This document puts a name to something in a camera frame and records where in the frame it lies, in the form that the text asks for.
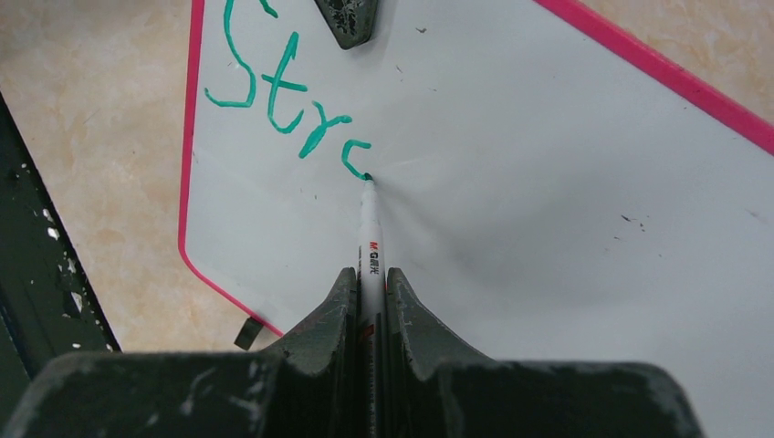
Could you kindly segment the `pink framed whiteboard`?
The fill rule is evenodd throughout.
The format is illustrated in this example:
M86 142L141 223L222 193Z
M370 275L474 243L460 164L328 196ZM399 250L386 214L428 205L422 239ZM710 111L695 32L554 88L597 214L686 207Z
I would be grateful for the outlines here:
M357 259L500 359L641 360L773 434L773 128L577 1L195 1L179 248L283 334Z

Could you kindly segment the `green whiteboard marker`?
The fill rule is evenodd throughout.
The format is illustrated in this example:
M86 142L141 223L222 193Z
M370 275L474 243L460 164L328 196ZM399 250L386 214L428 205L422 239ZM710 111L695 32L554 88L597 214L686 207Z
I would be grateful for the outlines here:
M382 267L382 227L373 177L364 175L359 233L358 289L361 298L359 341L364 367L364 435L384 436L383 342L385 275Z

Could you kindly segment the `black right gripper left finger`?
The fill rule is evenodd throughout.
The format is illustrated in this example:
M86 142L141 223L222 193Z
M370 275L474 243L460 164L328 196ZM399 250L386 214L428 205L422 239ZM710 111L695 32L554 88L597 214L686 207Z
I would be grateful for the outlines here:
M327 296L268 348L276 361L267 437L352 437L355 402L356 274L343 268Z

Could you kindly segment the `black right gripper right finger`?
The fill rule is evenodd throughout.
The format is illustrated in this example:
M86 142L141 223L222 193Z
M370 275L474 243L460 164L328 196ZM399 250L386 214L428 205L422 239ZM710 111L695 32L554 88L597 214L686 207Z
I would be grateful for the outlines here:
M490 358L430 311L400 268L388 270L386 286L393 433L461 437L465 415L452 390L452 373Z

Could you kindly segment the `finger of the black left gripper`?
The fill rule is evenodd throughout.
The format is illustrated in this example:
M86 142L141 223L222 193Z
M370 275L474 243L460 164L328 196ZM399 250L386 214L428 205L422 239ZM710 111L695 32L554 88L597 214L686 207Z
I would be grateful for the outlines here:
M315 0L315 4L342 50L360 46L371 39L378 0Z

